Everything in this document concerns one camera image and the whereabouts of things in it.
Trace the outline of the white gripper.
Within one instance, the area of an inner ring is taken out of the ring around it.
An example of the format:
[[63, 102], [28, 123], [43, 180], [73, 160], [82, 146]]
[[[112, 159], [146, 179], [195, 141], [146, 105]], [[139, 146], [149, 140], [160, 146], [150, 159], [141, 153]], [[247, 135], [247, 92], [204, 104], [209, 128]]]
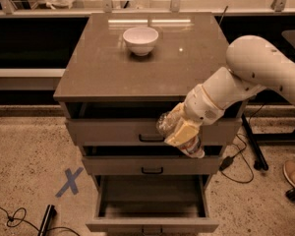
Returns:
[[[180, 119], [184, 115], [184, 111], [191, 120]], [[196, 85], [188, 92], [184, 104], [178, 103], [165, 114], [164, 122], [166, 124], [178, 122], [165, 142], [173, 147], [188, 142], [199, 132], [201, 124], [197, 122], [201, 122], [204, 126], [211, 125], [221, 118], [224, 112], [225, 98], [221, 89], [207, 84]]]

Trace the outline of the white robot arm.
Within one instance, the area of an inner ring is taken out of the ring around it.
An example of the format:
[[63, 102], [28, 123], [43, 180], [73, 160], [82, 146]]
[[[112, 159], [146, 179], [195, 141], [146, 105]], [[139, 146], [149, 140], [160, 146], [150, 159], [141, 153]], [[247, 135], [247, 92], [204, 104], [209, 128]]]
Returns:
[[165, 117], [165, 142], [178, 147], [213, 124], [233, 103], [271, 89], [295, 106], [295, 63], [267, 40], [253, 35], [235, 39], [226, 65], [196, 85]]

